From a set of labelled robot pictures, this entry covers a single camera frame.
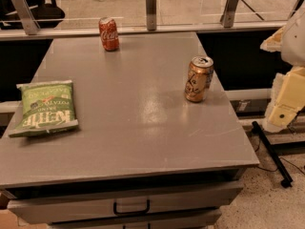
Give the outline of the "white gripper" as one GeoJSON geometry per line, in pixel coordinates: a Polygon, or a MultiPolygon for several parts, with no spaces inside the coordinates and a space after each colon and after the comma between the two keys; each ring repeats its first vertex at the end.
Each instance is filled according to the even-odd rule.
{"type": "Polygon", "coordinates": [[[281,27],[261,43],[260,49],[281,51],[283,61],[301,66],[292,67],[286,74],[275,75],[263,129],[278,133],[286,129],[305,107],[305,9],[297,10],[284,28],[281,27]]]}

